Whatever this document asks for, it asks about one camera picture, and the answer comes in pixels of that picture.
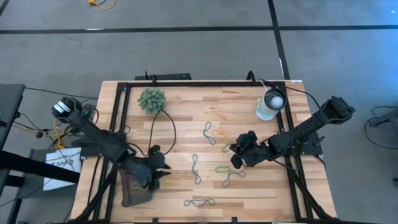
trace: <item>gray floor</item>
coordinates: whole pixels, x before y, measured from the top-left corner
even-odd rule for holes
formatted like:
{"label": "gray floor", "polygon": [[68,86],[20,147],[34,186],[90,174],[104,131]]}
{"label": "gray floor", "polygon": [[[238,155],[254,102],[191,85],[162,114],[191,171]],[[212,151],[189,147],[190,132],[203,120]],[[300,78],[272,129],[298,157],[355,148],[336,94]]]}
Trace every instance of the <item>gray floor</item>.
{"label": "gray floor", "polygon": [[[280,26],[398,24],[397,1],[274,2]],[[0,17],[0,30],[271,24],[267,1],[261,0],[117,0],[110,11],[81,0],[10,0]],[[396,223],[398,190],[392,178],[398,177],[398,151],[369,143],[363,124],[371,108],[398,106],[398,30],[282,31],[281,36],[291,79],[303,80],[319,102],[342,96],[357,110],[350,122],[320,131],[326,136],[322,147],[338,216]],[[0,35],[0,49],[2,83],[81,95],[96,96],[103,80],[130,80],[145,70],[189,72],[194,79],[242,79],[253,70],[257,77],[282,79],[273,31]],[[50,107],[57,100],[59,96],[26,90],[20,111],[49,127]],[[398,147],[387,125],[369,129],[369,135]],[[29,149],[49,144],[12,129],[5,149],[27,156]],[[6,187],[0,204],[14,192]],[[73,197],[24,200],[18,219],[61,222]],[[6,222],[10,207],[0,208],[0,223]]]}

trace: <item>rope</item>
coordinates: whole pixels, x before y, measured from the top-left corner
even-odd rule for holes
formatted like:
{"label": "rope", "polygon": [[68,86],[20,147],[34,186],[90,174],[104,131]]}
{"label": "rope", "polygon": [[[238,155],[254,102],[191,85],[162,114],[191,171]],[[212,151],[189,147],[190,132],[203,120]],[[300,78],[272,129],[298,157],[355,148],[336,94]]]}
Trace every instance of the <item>rope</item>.
{"label": "rope", "polygon": [[231,172],[229,172],[228,177],[226,178],[226,180],[224,180],[224,182],[221,183],[222,187],[227,188],[227,187],[229,187],[231,185],[231,175],[233,175],[233,174],[236,174],[236,175],[238,175],[240,177],[245,177],[246,176],[246,173],[244,171],[241,171],[241,172],[231,171]]}
{"label": "rope", "polygon": [[192,173],[195,175],[195,184],[200,184],[201,183],[201,177],[195,171],[195,165],[198,162],[198,158],[199,158],[198,155],[196,155],[196,154],[192,155],[192,159],[193,159]]}
{"label": "rope", "polygon": [[206,205],[206,203],[209,203],[209,205],[215,205],[216,201],[214,199],[192,199],[192,200],[185,200],[184,205],[189,206],[190,204],[193,204],[194,206],[200,208]]}
{"label": "rope", "polygon": [[215,138],[213,138],[213,137],[211,137],[211,136],[208,136],[208,135],[206,135],[206,132],[209,130],[211,128],[211,122],[206,122],[206,124],[205,124],[205,128],[204,128],[204,130],[203,130],[203,135],[204,135],[204,137],[206,137],[208,140],[209,140],[209,143],[211,144],[211,145],[215,145],[216,144],[216,139]]}

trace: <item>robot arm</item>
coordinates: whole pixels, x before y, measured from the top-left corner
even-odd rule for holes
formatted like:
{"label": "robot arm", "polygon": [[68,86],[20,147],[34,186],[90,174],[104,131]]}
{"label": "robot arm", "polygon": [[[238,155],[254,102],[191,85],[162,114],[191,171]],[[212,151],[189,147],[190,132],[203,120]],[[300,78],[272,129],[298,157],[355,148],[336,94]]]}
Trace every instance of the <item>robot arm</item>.
{"label": "robot arm", "polygon": [[229,148],[235,152],[231,158],[235,168],[240,168],[245,161],[246,165],[253,167],[264,160],[274,161],[291,150],[292,147],[300,147],[308,136],[326,124],[343,124],[351,119],[355,109],[342,99],[332,96],[326,101],[321,110],[312,115],[294,129],[276,134],[257,144],[257,136],[254,131],[241,134]]}
{"label": "robot arm", "polygon": [[129,147],[128,143],[118,135],[107,130],[101,130],[95,126],[87,117],[82,116],[81,104],[74,98],[64,97],[52,107],[52,114],[63,123],[69,123],[84,132],[97,145],[102,155],[109,158],[118,168],[129,171],[141,185],[150,184],[150,190],[156,190],[158,179],[168,172],[156,171],[157,169],[169,169],[165,164],[165,157],[160,152],[160,147],[155,145],[150,148],[148,157],[136,156],[136,151]]}

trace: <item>black metal frame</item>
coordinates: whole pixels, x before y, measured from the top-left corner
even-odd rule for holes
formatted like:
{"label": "black metal frame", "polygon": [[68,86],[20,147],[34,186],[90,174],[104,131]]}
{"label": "black metal frame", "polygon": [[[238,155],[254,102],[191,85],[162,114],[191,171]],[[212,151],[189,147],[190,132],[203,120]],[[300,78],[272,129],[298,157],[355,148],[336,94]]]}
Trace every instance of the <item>black metal frame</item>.
{"label": "black metal frame", "polygon": [[[189,81],[189,82],[174,82],[174,81],[156,81],[156,76],[153,77],[151,82],[142,82],[142,83],[126,83],[126,82],[120,82],[118,83],[117,89],[116,89],[116,95],[115,95],[115,102],[113,106],[113,112],[112,112],[112,117],[111,117],[111,124],[109,126],[110,131],[114,131],[114,127],[116,124],[116,117],[118,113],[118,108],[119,108],[119,102],[121,101],[121,94],[123,91],[125,91],[124,99],[123,99],[123,108],[122,108],[122,113],[121,113],[121,120],[120,120],[120,128],[119,128],[119,133],[123,131],[123,127],[126,124],[126,115],[128,111],[128,105],[129,105],[129,99],[130,99],[130,93],[131,93],[131,88],[133,87],[147,87],[147,86],[158,86],[158,87],[165,87],[165,86],[262,86],[261,83],[258,83],[256,81],[256,78],[253,74],[252,71],[249,72],[247,78],[249,81],[242,81],[242,82],[195,82],[195,81]],[[281,90],[286,91],[285,87],[285,82],[265,82],[267,86],[271,86],[272,88],[280,88]],[[286,114],[287,114],[287,121],[289,124],[289,128],[293,128],[293,119],[292,119],[292,114],[290,110],[290,105],[289,105],[289,100],[287,101],[287,104],[285,106]],[[279,112],[277,114],[277,121],[279,125],[279,131],[285,131],[284,124],[283,124],[283,119],[282,119],[282,113]],[[300,167],[300,173],[298,176],[298,179],[302,186],[304,188],[307,188],[306,181],[305,181],[305,176],[304,176],[304,171],[301,163],[301,158],[300,155],[296,157],[297,161],[297,166]],[[292,166],[292,161],[290,158],[290,155],[285,156],[285,163],[288,166]],[[101,174],[106,173],[108,169],[108,161],[106,160],[103,164]],[[294,215],[295,219],[298,222],[299,220],[302,220],[301,214],[300,214],[300,207],[299,207],[299,200],[297,198],[297,192],[295,188],[295,181],[289,175],[289,169],[287,169],[287,174],[288,174],[288,180],[289,180],[289,187],[290,187],[290,192],[292,196],[292,203],[293,203],[293,209],[294,209]],[[101,186],[101,183],[103,183],[105,179],[105,175],[101,175],[100,177],[100,184],[99,187]],[[108,194],[108,201],[106,205],[106,214],[105,214],[105,220],[110,220],[111,218],[111,211],[112,211],[112,206],[113,206],[113,197],[114,197],[114,186],[116,184],[116,179],[114,179],[110,185],[110,191]],[[306,198],[304,198],[304,203],[305,203],[305,209],[307,213],[307,218],[312,219],[312,208],[310,203],[307,201]],[[94,213],[93,219],[99,219],[99,208],[101,206],[101,202],[97,204],[98,212]]]}

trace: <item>wooden tabletop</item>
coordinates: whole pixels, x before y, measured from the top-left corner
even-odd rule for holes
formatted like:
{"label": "wooden tabletop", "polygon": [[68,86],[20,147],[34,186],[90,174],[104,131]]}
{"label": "wooden tabletop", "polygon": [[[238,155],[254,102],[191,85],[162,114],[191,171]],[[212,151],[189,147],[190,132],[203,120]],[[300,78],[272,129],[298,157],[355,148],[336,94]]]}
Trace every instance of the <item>wooden tabletop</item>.
{"label": "wooden tabletop", "polygon": [[[109,128],[113,109],[117,82],[103,82],[98,100],[98,127]],[[304,90],[302,82],[286,81],[286,85]],[[121,206],[122,188],[118,177],[111,222],[150,222],[159,218],[160,222],[230,222],[231,217],[239,221],[294,221],[292,199],[287,181],[286,169],[275,162],[264,161],[253,168],[242,168],[245,177],[231,176],[231,185],[223,188],[221,183],[227,174],[215,172],[217,166],[230,166],[232,152],[221,151],[225,144],[235,142],[236,138],[249,130],[254,131],[259,140],[268,138],[279,131],[277,119],[261,121],[257,118],[255,107],[257,99],[264,96],[265,89],[259,87],[159,87],[166,95],[166,112],[173,118],[177,128],[177,143],[171,153],[166,155],[166,163],[172,167],[171,175],[160,180],[160,189],[154,198],[147,203],[135,207]],[[131,127],[127,140],[148,148],[150,126],[153,115],[146,115],[137,103],[143,88],[134,87],[131,90],[126,124]],[[307,98],[303,93],[288,90],[287,92],[294,125],[311,116]],[[123,102],[120,103],[118,120],[120,119]],[[284,126],[287,119],[282,112]],[[206,122],[212,127],[207,132],[223,128],[229,136],[216,138],[216,144],[209,144],[203,136]],[[164,114],[160,114],[154,125],[152,145],[158,144],[165,152],[173,142],[172,123]],[[192,155],[198,155],[195,166],[202,179],[201,184],[195,184],[195,176],[191,169]],[[303,168],[309,191],[332,216],[336,215],[331,197],[328,180],[323,164],[313,156],[302,156]],[[88,191],[93,176],[96,159],[86,159],[83,163],[78,184],[75,203],[71,217],[77,217],[87,204]],[[95,179],[93,194],[98,188],[101,164]],[[302,195],[299,190],[301,214],[305,217]],[[105,193],[101,206],[101,215],[105,214]],[[205,205],[197,208],[193,205],[184,206],[186,199],[213,198],[216,205]]]}

